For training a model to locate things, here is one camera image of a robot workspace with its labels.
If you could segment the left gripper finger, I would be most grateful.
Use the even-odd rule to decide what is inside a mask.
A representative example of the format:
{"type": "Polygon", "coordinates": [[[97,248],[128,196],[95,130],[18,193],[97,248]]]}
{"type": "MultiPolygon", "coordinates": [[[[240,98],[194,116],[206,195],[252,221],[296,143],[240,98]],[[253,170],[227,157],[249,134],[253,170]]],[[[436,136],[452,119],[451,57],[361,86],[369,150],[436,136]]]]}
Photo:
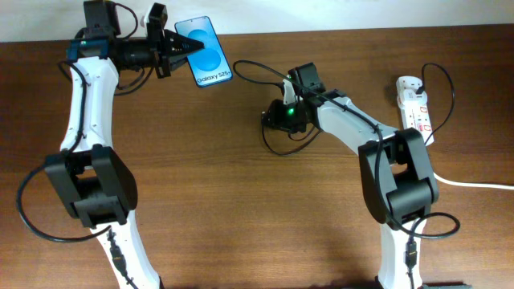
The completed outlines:
{"type": "Polygon", "coordinates": [[[168,58],[168,64],[169,64],[170,71],[176,71],[178,68],[180,68],[181,66],[183,66],[186,63],[188,63],[187,57],[183,57],[180,59],[168,58]]]}
{"type": "Polygon", "coordinates": [[[191,39],[173,31],[164,31],[165,53],[168,56],[187,56],[205,48],[202,41],[191,39]]]}

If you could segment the blue Galaxy smartphone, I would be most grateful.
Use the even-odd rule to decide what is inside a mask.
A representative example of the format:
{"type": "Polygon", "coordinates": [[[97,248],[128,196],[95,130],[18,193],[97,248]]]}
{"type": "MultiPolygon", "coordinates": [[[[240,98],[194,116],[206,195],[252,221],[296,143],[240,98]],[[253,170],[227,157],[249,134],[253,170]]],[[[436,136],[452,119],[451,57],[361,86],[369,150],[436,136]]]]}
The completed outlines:
{"type": "Polygon", "coordinates": [[[209,17],[202,16],[176,22],[174,27],[178,34],[204,44],[203,49],[187,57],[194,82],[199,88],[232,79],[230,65],[209,17]]]}

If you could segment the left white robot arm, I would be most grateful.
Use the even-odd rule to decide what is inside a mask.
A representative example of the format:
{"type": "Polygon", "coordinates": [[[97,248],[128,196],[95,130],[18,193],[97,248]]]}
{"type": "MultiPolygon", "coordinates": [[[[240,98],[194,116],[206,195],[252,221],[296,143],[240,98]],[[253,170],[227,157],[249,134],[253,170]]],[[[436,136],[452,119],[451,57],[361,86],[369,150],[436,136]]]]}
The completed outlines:
{"type": "Polygon", "coordinates": [[[136,222],[137,183],[112,145],[112,108],[122,71],[149,69],[162,79],[203,49],[198,40],[165,29],[165,5],[143,18],[145,37],[121,37],[111,1],[86,1],[86,26],[70,43],[72,97],[59,153],[45,173],[67,213],[98,240],[122,288],[161,288],[136,222]]]}

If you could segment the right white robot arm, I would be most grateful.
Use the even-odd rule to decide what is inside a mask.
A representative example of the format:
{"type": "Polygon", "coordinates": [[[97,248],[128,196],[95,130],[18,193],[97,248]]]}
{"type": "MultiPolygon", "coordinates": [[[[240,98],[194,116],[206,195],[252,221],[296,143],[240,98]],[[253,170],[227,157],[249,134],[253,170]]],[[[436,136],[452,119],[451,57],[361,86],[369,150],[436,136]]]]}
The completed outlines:
{"type": "Polygon", "coordinates": [[[343,92],[284,92],[263,112],[261,124],[283,132],[308,125],[335,136],[357,154],[365,205],[381,230],[380,288],[421,288],[420,242],[435,216],[439,188],[420,132],[380,123],[343,92]]]}

